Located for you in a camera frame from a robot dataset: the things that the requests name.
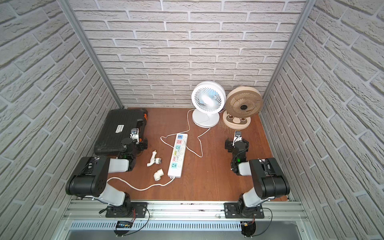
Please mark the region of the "white multicolour power strip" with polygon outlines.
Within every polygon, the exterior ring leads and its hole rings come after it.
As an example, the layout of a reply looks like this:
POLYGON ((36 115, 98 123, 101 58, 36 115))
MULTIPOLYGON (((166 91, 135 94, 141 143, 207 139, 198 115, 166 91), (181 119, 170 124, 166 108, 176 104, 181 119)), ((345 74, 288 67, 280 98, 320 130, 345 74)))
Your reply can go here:
POLYGON ((170 178, 180 178, 182 176, 185 153, 187 150, 187 134, 176 134, 175 144, 173 147, 172 157, 168 170, 170 178))

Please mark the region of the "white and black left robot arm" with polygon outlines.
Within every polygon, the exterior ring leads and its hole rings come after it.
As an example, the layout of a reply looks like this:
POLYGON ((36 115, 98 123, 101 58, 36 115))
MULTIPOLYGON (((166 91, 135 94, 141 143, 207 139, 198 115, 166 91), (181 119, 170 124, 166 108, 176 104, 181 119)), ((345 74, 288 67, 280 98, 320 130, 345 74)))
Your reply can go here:
POLYGON ((99 213, 105 213, 107 218, 136 216, 129 194, 109 185, 108 175, 132 171, 137 155, 148 148, 148 140, 125 138, 121 143, 123 153, 117 158, 82 157, 65 187, 67 195, 106 204, 99 213))

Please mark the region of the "white pipe elbow fitting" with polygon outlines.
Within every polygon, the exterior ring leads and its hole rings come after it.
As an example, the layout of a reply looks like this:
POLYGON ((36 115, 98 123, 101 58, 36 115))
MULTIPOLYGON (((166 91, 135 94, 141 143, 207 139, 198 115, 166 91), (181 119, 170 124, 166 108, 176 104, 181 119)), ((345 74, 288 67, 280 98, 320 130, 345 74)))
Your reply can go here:
POLYGON ((164 172, 163 172, 162 169, 156 171, 156 172, 154 173, 154 180, 155 180, 156 182, 159 181, 163 175, 164 175, 164 172))

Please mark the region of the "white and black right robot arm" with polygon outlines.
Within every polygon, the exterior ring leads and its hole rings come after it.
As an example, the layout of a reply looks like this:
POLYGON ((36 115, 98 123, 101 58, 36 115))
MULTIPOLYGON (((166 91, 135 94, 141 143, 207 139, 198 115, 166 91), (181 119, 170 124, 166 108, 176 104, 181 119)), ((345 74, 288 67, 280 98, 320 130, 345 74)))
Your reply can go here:
POLYGON ((231 170, 238 176, 251 176, 253 187, 241 194, 235 205, 236 214, 250 218, 262 203, 287 196, 290 184, 275 158, 247 160, 249 142, 236 137, 225 141, 225 149, 232 154, 231 170))

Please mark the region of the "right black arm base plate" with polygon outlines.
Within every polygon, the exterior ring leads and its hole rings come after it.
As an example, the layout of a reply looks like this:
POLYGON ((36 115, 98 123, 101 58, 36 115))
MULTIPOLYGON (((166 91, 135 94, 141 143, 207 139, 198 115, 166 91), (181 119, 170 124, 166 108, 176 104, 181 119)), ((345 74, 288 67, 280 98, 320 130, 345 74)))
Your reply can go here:
POLYGON ((248 208, 239 202, 224 203, 224 213, 226 219, 263 219, 265 217, 261 205, 248 208))

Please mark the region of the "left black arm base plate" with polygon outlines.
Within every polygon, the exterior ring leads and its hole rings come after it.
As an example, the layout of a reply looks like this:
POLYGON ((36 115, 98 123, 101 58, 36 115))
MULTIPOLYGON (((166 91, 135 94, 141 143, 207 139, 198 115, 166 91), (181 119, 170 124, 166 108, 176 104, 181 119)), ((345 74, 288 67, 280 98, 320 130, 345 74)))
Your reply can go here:
POLYGON ((131 202, 127 206, 108 207, 106 218, 144 218, 146 216, 147 202, 131 202))

